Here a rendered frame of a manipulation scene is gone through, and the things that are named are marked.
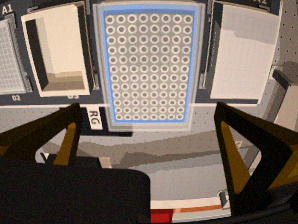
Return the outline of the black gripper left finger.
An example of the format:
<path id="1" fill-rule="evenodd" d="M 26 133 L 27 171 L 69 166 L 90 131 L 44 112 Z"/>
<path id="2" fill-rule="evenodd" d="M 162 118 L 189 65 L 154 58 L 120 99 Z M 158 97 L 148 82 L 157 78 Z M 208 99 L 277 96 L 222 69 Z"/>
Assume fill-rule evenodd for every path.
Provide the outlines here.
<path id="1" fill-rule="evenodd" d="M 79 103 L 0 133 L 0 155 L 36 162 L 36 151 L 67 126 L 61 148 L 53 162 L 74 166 L 83 116 Z"/>

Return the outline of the black rectangular pad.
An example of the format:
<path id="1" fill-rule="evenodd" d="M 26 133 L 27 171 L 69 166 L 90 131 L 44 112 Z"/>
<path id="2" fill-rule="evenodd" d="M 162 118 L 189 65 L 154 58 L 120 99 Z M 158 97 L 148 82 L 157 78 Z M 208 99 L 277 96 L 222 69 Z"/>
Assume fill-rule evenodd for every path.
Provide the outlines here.
<path id="1" fill-rule="evenodd" d="M 83 115 L 81 135 L 132 137 L 132 132 L 109 132 L 105 107 L 80 107 Z"/>

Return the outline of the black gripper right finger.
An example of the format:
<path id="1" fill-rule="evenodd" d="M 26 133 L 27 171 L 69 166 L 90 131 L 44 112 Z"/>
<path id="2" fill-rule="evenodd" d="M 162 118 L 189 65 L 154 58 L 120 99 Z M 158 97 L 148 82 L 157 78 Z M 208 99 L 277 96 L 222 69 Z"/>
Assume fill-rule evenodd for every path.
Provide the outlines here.
<path id="1" fill-rule="evenodd" d="M 298 132 L 223 102 L 217 102 L 214 123 L 231 216 L 249 213 L 270 189 L 298 182 Z M 261 160 L 252 175 L 237 150 L 229 126 L 261 152 Z"/>

